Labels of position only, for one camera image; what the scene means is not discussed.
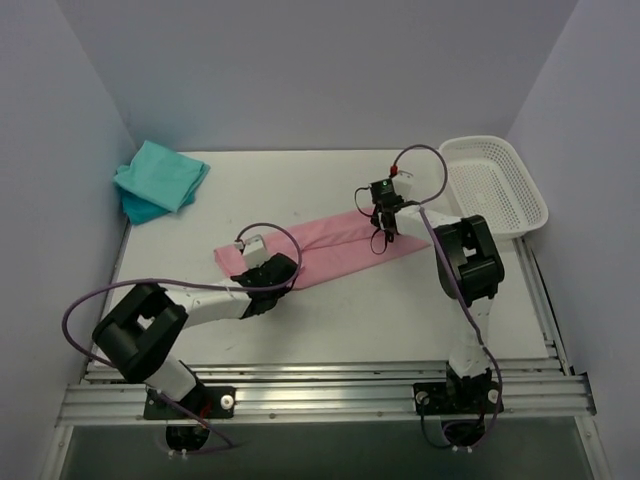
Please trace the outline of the pink t-shirt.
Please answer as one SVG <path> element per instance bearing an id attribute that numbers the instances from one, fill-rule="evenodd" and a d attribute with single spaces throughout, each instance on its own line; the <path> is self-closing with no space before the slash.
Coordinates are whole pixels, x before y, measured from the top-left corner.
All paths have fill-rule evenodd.
<path id="1" fill-rule="evenodd" d="M 389 245 L 358 211 L 291 226 L 287 231 L 302 251 L 302 267 L 294 288 L 304 290 L 430 246 L 415 237 L 400 236 Z"/>

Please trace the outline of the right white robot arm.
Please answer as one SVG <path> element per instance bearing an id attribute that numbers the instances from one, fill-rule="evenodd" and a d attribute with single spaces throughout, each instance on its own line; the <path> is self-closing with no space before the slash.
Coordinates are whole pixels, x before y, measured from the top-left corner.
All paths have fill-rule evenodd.
<path id="1" fill-rule="evenodd" d="M 399 177 L 371 183 L 370 220 L 386 244 L 409 237 L 429 242 L 435 249 L 440 285 L 458 302 L 463 315 L 447 361 L 447 373 L 456 380 L 445 386 L 444 400 L 453 411 L 464 413 L 480 400 L 473 380 L 489 378 L 495 365 L 488 349 L 489 320 L 505 277 L 504 266 L 484 217 L 461 218 L 427 210 L 403 196 L 408 187 Z"/>

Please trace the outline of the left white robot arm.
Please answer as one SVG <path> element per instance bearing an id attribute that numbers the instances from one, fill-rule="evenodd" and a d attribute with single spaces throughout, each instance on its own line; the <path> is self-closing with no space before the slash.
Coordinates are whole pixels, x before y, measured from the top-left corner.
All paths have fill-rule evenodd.
<path id="1" fill-rule="evenodd" d="M 298 270 L 293 259 L 277 253 L 209 289 L 165 289 L 156 283 L 138 283 L 95 327 L 92 339 L 127 382 L 160 391 L 170 412 L 179 419 L 190 419 L 201 409 L 204 387 L 171 354 L 180 333 L 273 309 L 291 290 Z"/>

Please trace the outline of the white perforated plastic basket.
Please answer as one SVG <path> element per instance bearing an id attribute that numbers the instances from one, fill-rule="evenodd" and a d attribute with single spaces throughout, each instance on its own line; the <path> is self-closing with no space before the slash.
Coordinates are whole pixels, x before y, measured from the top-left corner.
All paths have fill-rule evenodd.
<path id="1" fill-rule="evenodd" d="M 465 136 L 443 142 L 439 152 L 448 168 L 446 196 L 458 215 L 484 217 L 498 241 L 545 226 L 548 207 L 509 142 L 491 135 Z"/>

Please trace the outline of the teal folded t-shirt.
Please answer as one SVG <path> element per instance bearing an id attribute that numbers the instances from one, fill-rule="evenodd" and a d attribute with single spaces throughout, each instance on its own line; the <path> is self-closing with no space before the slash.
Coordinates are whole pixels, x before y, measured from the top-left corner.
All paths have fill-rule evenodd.
<path id="1" fill-rule="evenodd" d="M 194 203 L 209 171 L 202 161 L 145 141 L 128 165 L 117 168 L 113 183 L 129 222 L 141 225 Z"/>

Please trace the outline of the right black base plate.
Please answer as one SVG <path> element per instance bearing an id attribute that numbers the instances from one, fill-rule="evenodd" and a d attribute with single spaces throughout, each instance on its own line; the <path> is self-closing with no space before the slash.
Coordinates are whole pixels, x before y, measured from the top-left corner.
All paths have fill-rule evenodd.
<path id="1" fill-rule="evenodd" d="M 504 404 L 497 398 L 498 387 L 497 382 L 462 387 L 448 387 L 445 382 L 414 383 L 415 410 L 426 416 L 502 413 Z"/>

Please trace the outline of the aluminium rail frame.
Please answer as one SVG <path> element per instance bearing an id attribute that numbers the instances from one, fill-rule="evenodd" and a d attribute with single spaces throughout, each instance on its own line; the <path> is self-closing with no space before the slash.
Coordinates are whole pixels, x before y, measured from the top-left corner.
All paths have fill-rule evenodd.
<path id="1" fill-rule="evenodd" d="M 547 355 L 506 360 L 505 410 L 477 450 L 438 450 L 437 421 L 421 425 L 413 386 L 443 373 L 436 362 L 205 367 L 237 389 L 222 429 L 224 454 L 181 459 L 164 426 L 143 416 L 140 386 L 92 372 L 64 397 L 46 479 L 606 479 L 589 380 L 572 373 L 528 245 L 513 241 Z"/>

